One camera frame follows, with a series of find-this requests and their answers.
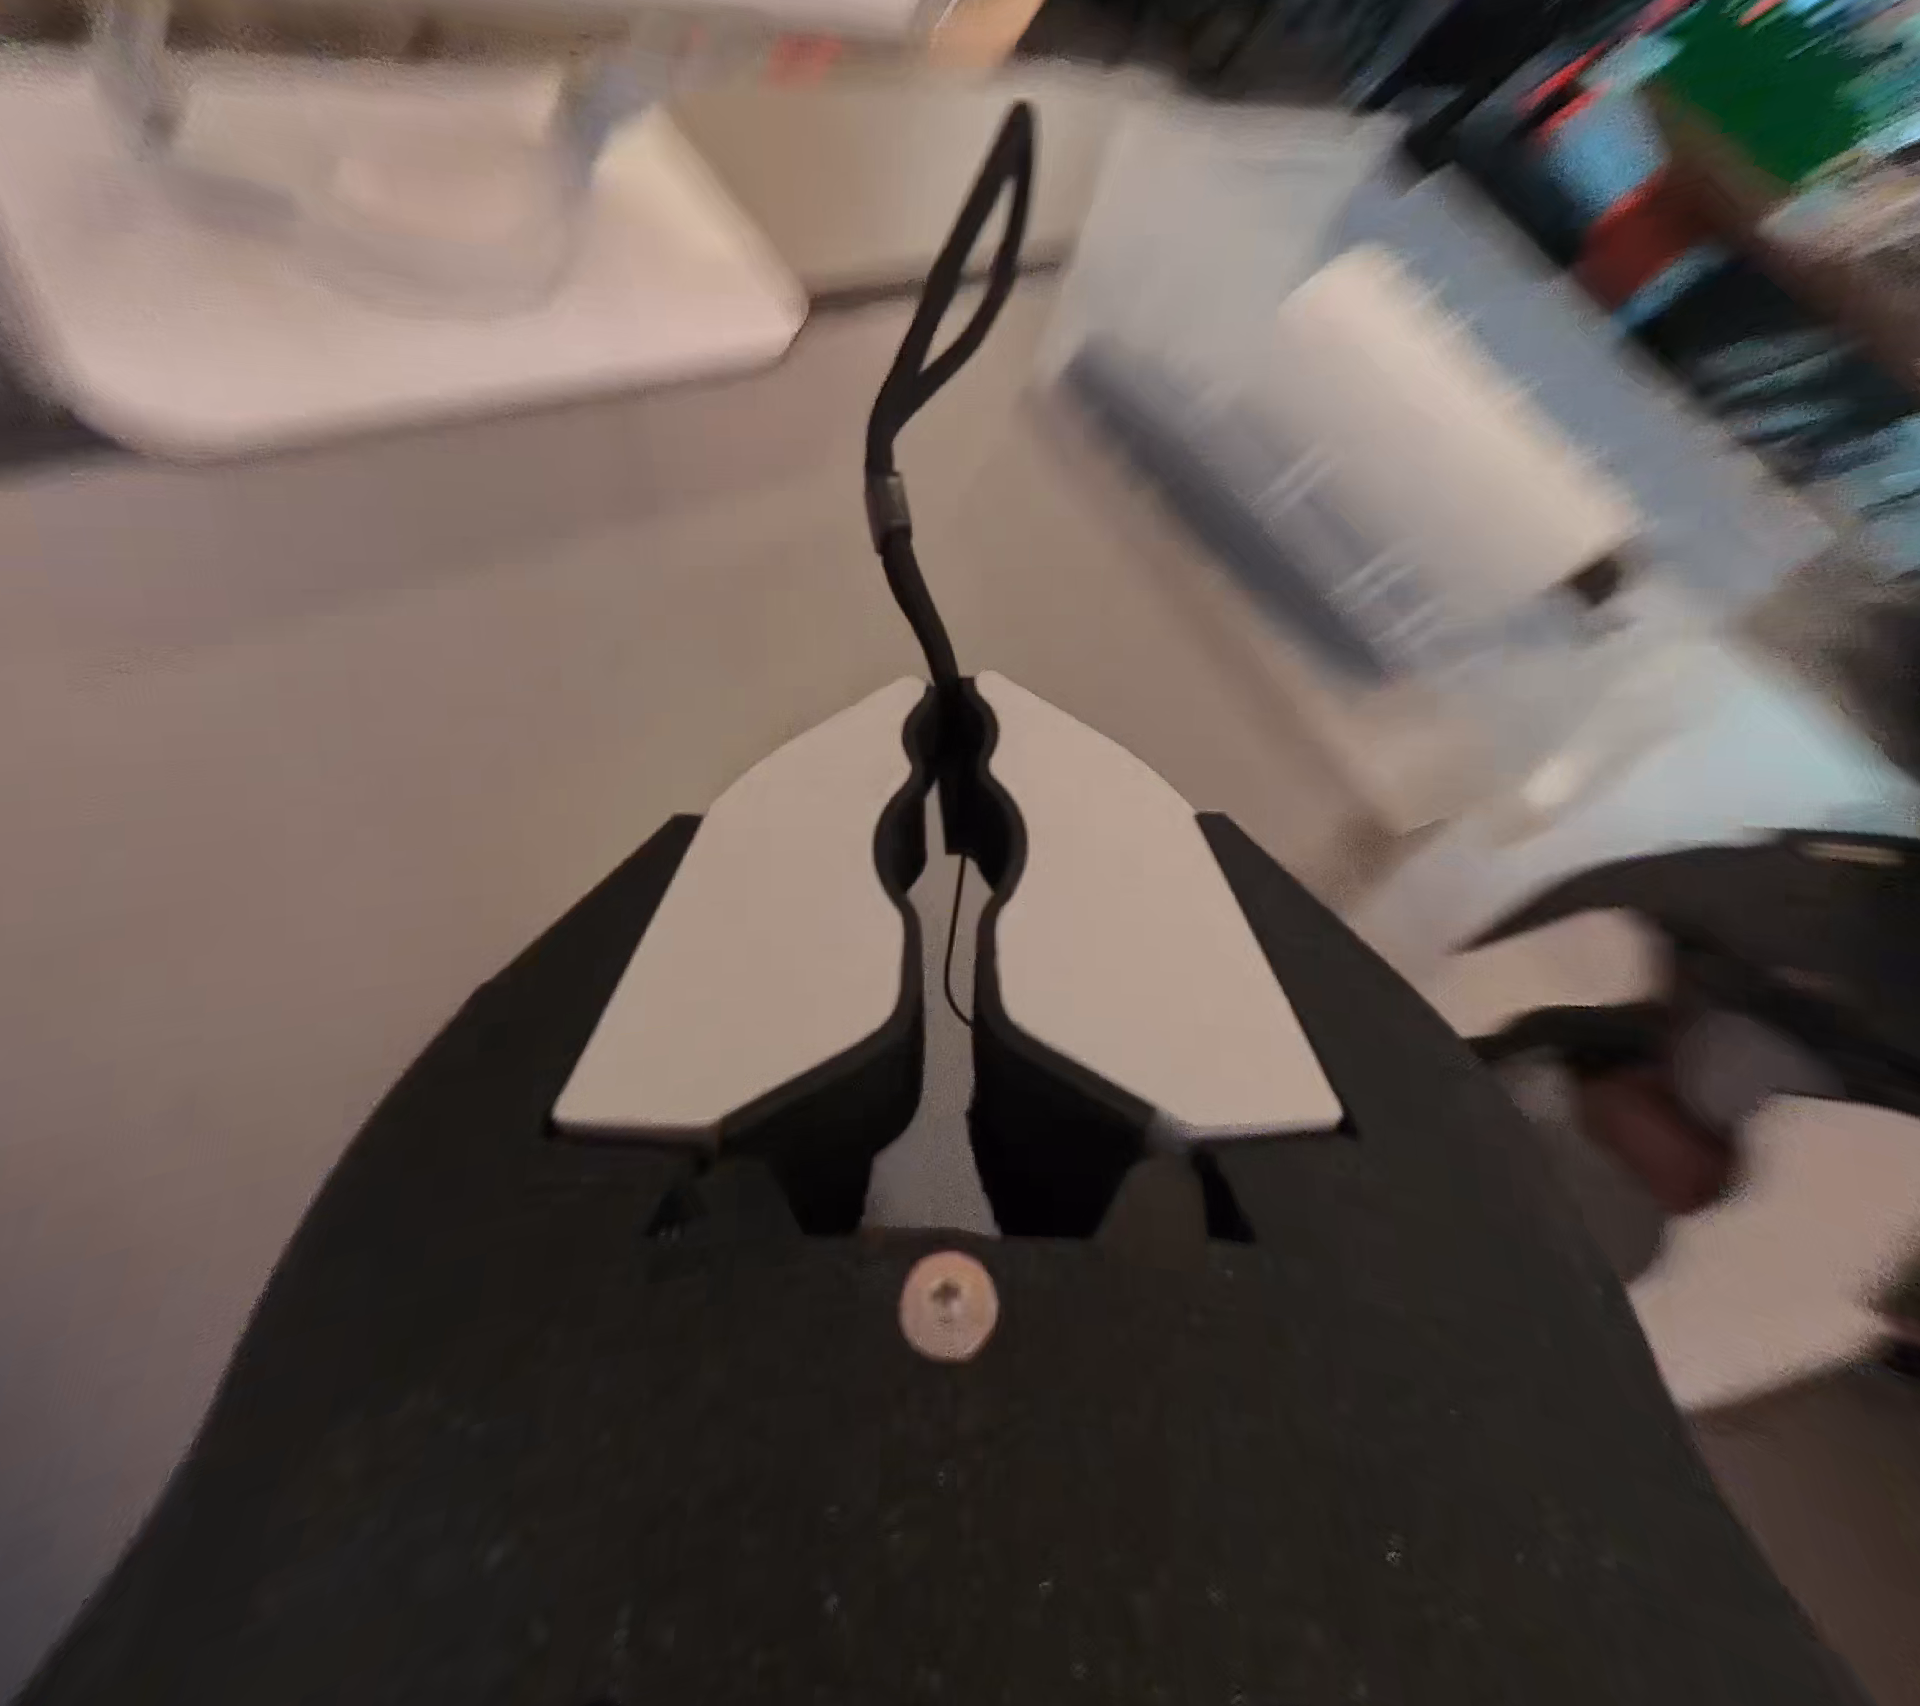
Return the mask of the grey desk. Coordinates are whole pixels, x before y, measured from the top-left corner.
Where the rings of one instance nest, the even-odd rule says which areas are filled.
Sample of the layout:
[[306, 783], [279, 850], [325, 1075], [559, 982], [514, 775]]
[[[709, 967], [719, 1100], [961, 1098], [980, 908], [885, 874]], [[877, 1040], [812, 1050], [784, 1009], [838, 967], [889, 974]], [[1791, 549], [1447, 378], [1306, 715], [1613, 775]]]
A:
[[488, 979], [672, 816], [918, 670], [859, 442], [1015, 96], [1024, 280], [905, 442], [918, 551], [988, 668], [1224, 814], [1460, 1019], [1629, 980], [1579, 922], [1443, 958], [1534, 882], [1765, 830], [1914, 830], [1916, 785], [1768, 655], [1682, 635], [1636, 755], [1504, 839], [1528, 749], [1338, 695], [1038, 372], [1112, 139], [1281, 158], [1311, 116], [1024, 64], [722, 92], [687, 139], [817, 297], [742, 381], [217, 466], [26, 457], [4, 421], [4, 1703], [180, 1464], [353, 1134]]

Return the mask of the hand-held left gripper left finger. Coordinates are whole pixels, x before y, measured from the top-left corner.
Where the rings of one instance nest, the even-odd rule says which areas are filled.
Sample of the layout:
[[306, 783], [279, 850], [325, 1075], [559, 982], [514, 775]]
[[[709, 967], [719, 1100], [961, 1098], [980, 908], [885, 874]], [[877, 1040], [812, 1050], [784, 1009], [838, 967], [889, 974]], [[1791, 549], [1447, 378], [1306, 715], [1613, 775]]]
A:
[[553, 1113], [569, 1138], [753, 1163], [852, 1235], [925, 1086], [931, 687], [899, 679], [698, 819]]

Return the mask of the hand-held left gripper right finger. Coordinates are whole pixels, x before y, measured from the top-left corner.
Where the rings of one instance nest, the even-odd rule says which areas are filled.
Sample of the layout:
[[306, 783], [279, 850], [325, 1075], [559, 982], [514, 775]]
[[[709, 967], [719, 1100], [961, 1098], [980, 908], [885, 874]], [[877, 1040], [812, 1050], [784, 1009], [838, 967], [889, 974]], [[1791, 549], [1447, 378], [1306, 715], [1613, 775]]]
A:
[[1151, 1161], [1338, 1133], [1201, 813], [1001, 673], [943, 719], [943, 822], [983, 884], [968, 1138], [997, 1231], [1095, 1235]]

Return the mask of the person's right forearm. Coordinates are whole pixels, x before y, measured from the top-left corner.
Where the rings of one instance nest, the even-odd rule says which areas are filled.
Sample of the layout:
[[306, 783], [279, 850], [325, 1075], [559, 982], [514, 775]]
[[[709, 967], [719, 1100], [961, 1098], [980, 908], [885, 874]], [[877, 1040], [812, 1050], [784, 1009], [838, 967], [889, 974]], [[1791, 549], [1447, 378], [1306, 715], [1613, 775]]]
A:
[[1918, 1120], [1777, 1094], [1744, 1124], [1735, 1191], [1668, 1226], [1629, 1284], [1653, 1362], [1687, 1415], [1744, 1407], [1885, 1346], [1885, 1303], [1916, 1263]]

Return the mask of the clear plastic bin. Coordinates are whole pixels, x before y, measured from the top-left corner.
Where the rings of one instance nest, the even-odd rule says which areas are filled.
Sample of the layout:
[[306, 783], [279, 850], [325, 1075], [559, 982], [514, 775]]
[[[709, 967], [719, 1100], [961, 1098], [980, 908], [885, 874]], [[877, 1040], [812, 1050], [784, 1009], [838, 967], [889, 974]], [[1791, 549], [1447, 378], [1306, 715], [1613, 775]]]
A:
[[[1632, 497], [1632, 555], [1454, 625], [1275, 421], [1275, 310], [1380, 246]], [[1040, 377], [1072, 476], [1192, 628], [1246, 741], [1210, 806], [1277, 844], [1524, 844], [1624, 808], [1653, 840], [1916, 830], [1916, 776], [1756, 632], [1829, 527], [1649, 366], [1478, 188], [1327, 112], [1139, 115], [1114, 137]]]

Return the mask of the white flat device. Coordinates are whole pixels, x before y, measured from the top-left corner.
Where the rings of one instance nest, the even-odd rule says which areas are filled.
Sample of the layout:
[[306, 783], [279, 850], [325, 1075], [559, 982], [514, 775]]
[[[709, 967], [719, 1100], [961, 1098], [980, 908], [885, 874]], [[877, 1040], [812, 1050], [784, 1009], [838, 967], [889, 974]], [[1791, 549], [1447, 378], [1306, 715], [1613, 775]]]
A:
[[39, 398], [211, 464], [754, 372], [806, 297], [664, 110], [629, 123], [526, 266], [381, 258], [330, 187], [452, 158], [478, 187], [546, 131], [534, 68], [193, 55], [180, 157], [138, 158], [78, 50], [4, 53], [4, 350]]

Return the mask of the white cylindrical roll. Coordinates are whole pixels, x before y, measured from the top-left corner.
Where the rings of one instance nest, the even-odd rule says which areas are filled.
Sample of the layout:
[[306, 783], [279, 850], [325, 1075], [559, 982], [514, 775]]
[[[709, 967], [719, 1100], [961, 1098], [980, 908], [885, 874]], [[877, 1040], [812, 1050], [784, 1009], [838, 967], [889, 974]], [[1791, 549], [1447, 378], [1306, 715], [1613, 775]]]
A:
[[1395, 251], [1361, 244], [1273, 310], [1273, 421], [1328, 461], [1338, 505], [1477, 628], [1627, 560], [1632, 497], [1577, 448]]

